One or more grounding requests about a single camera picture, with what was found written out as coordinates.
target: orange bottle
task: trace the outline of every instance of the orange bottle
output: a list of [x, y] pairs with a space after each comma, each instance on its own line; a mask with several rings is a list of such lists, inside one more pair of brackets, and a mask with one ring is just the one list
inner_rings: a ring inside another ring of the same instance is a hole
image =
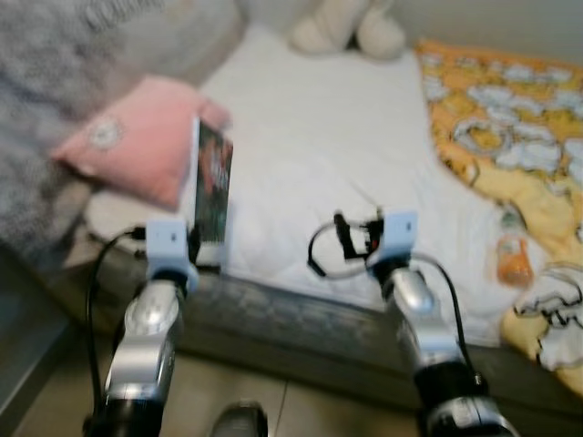
[[498, 280], [510, 287], [527, 288], [534, 277], [527, 253], [527, 236], [517, 215], [502, 217], [502, 236], [496, 246]]

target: white bed sheet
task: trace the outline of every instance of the white bed sheet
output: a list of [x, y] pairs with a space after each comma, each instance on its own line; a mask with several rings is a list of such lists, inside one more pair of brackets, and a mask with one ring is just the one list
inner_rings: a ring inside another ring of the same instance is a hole
[[[224, 271], [382, 310], [379, 287], [366, 275], [339, 282], [317, 278], [306, 266], [308, 242], [337, 209], [349, 219], [368, 219], [375, 205], [386, 211], [414, 209], [419, 213], [415, 249], [439, 259], [453, 277], [467, 339], [499, 343], [499, 319], [517, 297], [486, 274], [499, 211], [437, 162], [413, 52], [388, 64], [357, 53], [312, 59], [256, 26], [202, 91], [227, 107], [234, 120], [228, 131], [235, 152]], [[189, 199], [181, 207], [187, 218]], [[108, 238], [155, 212], [160, 211], [102, 191], [86, 218]], [[326, 258], [338, 253], [338, 246], [319, 249]], [[455, 326], [445, 283], [431, 268], [424, 274]]]

